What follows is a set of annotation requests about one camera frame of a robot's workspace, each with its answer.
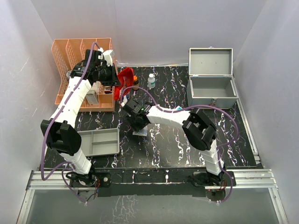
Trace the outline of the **red first aid kit pouch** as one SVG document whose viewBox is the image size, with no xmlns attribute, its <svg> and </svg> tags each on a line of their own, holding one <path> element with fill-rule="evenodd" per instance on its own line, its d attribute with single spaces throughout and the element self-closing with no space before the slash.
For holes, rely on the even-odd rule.
<svg viewBox="0 0 299 224">
<path fill-rule="evenodd" d="M 124 68 L 117 75 L 121 85 L 114 88 L 114 100 L 119 100 L 121 92 L 128 86 L 132 86 L 134 82 L 134 71 L 132 68 Z"/>
</svg>

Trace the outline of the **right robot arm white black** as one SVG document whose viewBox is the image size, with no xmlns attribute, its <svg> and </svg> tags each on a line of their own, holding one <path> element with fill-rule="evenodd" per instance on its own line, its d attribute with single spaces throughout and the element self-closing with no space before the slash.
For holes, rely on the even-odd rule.
<svg viewBox="0 0 299 224">
<path fill-rule="evenodd" d="M 218 155 L 216 142 L 216 126 L 199 108 L 192 110 L 158 109 L 153 103 L 142 105 L 135 100 L 121 103 L 127 113 L 126 119 L 138 132 L 148 124 L 163 124 L 180 129 L 185 133 L 189 144 L 199 150 L 206 166 L 205 174 L 196 174 L 192 177 L 198 185 L 221 186 L 225 180 L 224 162 Z"/>
</svg>

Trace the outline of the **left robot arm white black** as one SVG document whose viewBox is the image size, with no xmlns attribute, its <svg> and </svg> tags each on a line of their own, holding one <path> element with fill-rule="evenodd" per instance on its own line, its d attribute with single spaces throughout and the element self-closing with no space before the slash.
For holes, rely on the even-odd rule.
<svg viewBox="0 0 299 224">
<path fill-rule="evenodd" d="M 49 120 L 41 122 L 43 146 L 41 171 L 44 171 L 45 150 L 53 149 L 60 154 L 72 173 L 70 177 L 85 186 L 96 182 L 96 174 L 91 162 L 84 155 L 81 147 L 82 139 L 75 130 L 75 121 L 81 105 L 96 82 L 102 85 L 119 86 L 113 50 L 87 49 L 85 59 L 77 63 L 70 72 L 66 92 Z"/>
</svg>

